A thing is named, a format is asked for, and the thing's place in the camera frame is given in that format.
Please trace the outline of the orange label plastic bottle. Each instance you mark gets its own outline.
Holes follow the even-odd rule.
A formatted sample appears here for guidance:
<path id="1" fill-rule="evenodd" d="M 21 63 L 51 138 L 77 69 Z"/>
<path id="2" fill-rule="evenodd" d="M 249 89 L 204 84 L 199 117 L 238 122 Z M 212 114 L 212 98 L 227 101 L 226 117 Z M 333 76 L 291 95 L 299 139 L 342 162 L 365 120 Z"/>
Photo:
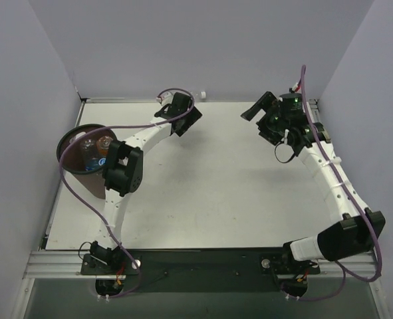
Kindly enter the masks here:
<path id="1" fill-rule="evenodd" d="M 96 147 L 102 157 L 106 157 L 108 149 L 113 138 L 110 136 L 103 136 L 96 141 Z"/>

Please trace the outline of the white label clear bottle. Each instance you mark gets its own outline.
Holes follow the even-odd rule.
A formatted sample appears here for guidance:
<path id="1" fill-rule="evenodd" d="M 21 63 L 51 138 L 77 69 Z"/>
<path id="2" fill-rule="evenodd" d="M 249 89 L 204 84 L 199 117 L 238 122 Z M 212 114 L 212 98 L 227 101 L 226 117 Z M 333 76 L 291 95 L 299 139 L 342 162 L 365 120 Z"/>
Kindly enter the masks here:
<path id="1" fill-rule="evenodd" d="M 93 139 L 82 140 L 80 142 L 80 152 L 83 160 L 97 157 L 96 142 Z"/>

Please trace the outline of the blue label plastic bottle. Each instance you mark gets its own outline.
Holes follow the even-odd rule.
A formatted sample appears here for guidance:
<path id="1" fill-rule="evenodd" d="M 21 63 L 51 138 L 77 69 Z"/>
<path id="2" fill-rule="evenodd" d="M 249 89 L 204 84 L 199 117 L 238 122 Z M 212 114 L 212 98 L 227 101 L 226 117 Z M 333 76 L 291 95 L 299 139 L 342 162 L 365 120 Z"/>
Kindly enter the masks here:
<path id="1" fill-rule="evenodd" d="M 99 169 L 105 164 L 105 161 L 106 161 L 105 157 L 88 158 L 84 160 L 84 168 L 86 171 Z"/>

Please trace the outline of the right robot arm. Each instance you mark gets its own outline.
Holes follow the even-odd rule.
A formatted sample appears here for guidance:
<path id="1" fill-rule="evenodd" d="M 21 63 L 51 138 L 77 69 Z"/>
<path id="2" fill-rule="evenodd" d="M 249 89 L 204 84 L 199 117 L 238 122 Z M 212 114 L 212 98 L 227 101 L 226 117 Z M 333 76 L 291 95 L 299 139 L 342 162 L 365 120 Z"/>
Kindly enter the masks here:
<path id="1" fill-rule="evenodd" d="M 266 92 L 241 117 L 252 120 L 259 111 L 259 135 L 274 146 L 290 146 L 294 157 L 308 169 L 326 203 L 331 225 L 319 234 L 285 243 L 297 262 L 313 259 L 338 261 L 371 251 L 385 226 L 380 211 L 360 198 L 341 167 L 330 137 L 320 122 L 307 118 L 303 97 L 290 92 L 275 97 Z"/>

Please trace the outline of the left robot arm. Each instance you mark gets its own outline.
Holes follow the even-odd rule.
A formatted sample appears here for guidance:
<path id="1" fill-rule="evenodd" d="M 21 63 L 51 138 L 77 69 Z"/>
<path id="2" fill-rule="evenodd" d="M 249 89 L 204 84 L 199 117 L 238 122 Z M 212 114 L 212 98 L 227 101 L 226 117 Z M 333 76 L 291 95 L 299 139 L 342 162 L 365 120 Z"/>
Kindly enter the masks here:
<path id="1" fill-rule="evenodd" d="M 83 258 L 83 275 L 122 276 L 126 262 L 132 261 L 121 242 L 122 225 L 130 198 L 143 180 L 144 156 L 171 135 L 182 136 L 202 117 L 194 97 L 185 90 L 165 90 L 159 93 L 157 101 L 161 108 L 149 124 L 123 141 L 110 143 L 102 172 L 106 189 L 102 221 Z"/>

